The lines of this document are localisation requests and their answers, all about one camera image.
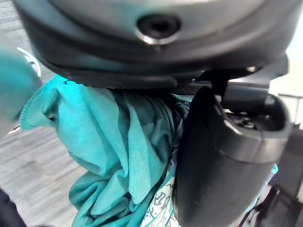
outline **black plastic housing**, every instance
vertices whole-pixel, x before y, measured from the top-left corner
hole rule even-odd
[[[260,193],[291,125],[271,95],[251,121],[254,129],[236,125],[210,88],[198,91],[178,151],[174,211],[181,226],[227,227]]]
[[[114,88],[175,88],[202,70],[268,65],[285,53],[302,5],[302,0],[267,0],[218,33],[150,46],[84,27],[49,0],[13,2],[47,67],[77,83]]]

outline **fabric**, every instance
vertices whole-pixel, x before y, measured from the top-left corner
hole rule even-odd
[[[21,128],[56,128],[87,173],[71,188],[74,227],[140,226],[163,181],[175,134],[156,96],[78,85],[56,76],[30,99]]]

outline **floor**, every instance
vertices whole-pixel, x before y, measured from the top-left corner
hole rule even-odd
[[[30,51],[10,0],[0,0],[0,31]],[[47,82],[53,73],[42,66],[42,75]],[[284,89],[285,82],[281,81],[275,87]],[[0,140],[0,157],[0,185],[15,201],[28,226],[71,226],[76,210],[69,203],[68,191],[85,170],[69,157],[54,130],[41,128],[6,136]]]

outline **white wall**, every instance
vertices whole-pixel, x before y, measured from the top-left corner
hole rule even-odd
[[[271,83],[270,92],[275,95],[282,93],[303,96],[303,14],[300,17],[294,38],[287,49],[287,55],[290,65],[289,74],[274,80]],[[285,98],[284,101],[294,120],[296,101],[289,98]],[[296,121],[303,122],[303,100],[300,102]]]

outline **teal microfiber cloth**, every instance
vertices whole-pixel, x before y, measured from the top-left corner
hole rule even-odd
[[[156,96],[86,87],[54,77],[23,109],[21,128],[56,128],[87,173],[70,190],[73,227],[140,226],[163,181],[174,137]]]

